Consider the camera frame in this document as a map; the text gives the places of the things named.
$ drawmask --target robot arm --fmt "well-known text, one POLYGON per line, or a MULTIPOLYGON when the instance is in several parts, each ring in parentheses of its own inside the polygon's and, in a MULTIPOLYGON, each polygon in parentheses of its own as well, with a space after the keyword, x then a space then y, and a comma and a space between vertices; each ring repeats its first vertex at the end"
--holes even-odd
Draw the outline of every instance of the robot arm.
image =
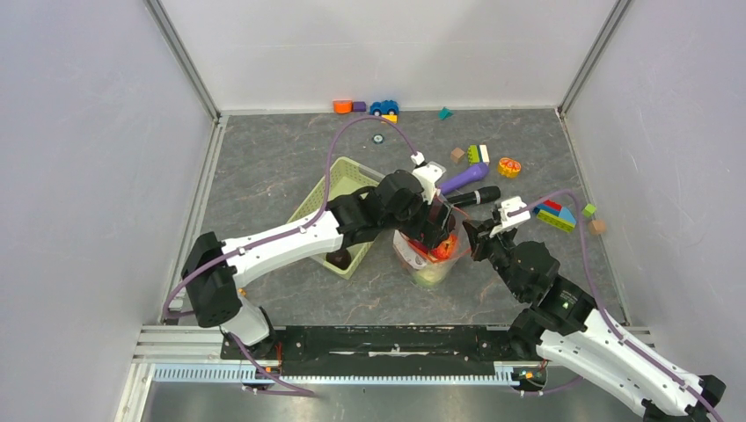
POLYGON ((204 328, 220 325, 239 336, 244 344, 254 346, 270 337, 272 326, 260 308, 238 294, 237 286, 245 286, 302 258, 371 242, 385 229, 399 229, 434 249, 455 225, 451 204, 436 196, 435 183, 445 170, 438 164, 425 163, 421 154, 413 156, 413 162, 417 167, 412 172, 395 171, 378 186, 330 200, 312 225, 308 223, 316 213, 259 234, 222 242, 214 232, 198 237, 182 277, 215 258, 228 258, 186 286, 197 324, 204 328), (247 246, 270 238, 274 240, 247 246))
POLYGON ((509 330, 511 346, 525 357, 555 361, 606 390, 649 422, 706 422, 707 410, 693 389, 715 406, 725 384, 711 375, 689 373, 655 352, 608 316, 621 338, 612 333, 596 301, 559 275, 560 263, 544 244, 515 244, 516 227, 530 212, 519 197, 504 200, 493 219, 466 221, 472 258, 487 259, 513 296, 530 306, 509 330), (684 382, 675 382, 663 369, 684 382))

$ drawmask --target clear plastic cup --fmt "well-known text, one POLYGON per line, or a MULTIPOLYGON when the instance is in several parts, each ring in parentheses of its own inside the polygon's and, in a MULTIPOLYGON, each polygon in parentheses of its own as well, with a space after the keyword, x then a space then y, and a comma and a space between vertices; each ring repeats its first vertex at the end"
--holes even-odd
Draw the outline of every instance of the clear plastic cup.
POLYGON ((466 230, 464 230, 462 224, 468 215, 458 208, 453 208, 452 214, 456 218, 456 227, 451 235, 455 238, 452 239, 450 245, 453 249, 449 257, 445 259, 439 259, 432 254, 421 251, 405 235, 398 230, 394 231, 394 250, 397 252, 404 268, 412 275, 413 283, 417 286, 424 288, 437 287, 448 276, 456 261, 471 251, 469 239, 466 237, 466 230))

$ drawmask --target purple toy microphone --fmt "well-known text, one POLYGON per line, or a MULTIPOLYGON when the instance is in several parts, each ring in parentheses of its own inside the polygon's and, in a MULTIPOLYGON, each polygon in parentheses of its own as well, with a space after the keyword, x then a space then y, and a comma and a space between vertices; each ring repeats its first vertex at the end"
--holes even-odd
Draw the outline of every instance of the purple toy microphone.
POLYGON ((476 182, 486 177, 489 173, 489 166, 486 163, 476 163, 469 167, 461 174, 450 178, 438 186, 441 189, 443 195, 447 195, 459 187, 469 185, 471 182, 476 182))

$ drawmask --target black microphone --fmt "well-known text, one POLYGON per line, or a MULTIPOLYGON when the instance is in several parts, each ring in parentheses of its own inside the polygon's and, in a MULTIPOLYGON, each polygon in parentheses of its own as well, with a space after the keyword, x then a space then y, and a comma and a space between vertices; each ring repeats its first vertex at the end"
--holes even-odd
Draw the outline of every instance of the black microphone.
POLYGON ((497 186, 485 186, 474 192, 464 193, 446 198, 454 207, 469 207, 470 205, 493 202, 500 198, 500 188, 497 186))

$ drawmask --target brown cube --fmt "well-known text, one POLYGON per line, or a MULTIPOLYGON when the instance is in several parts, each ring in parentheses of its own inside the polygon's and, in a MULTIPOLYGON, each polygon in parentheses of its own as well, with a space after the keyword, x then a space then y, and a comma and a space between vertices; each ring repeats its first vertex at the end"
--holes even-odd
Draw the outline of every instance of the brown cube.
POLYGON ((603 220, 594 220, 588 223, 588 231, 591 235, 600 235, 606 231, 606 223, 603 220))
POLYGON ((465 156, 466 156, 466 153, 464 152, 463 149, 460 149, 460 148, 456 148, 450 152, 450 160, 456 164, 461 164, 465 156))

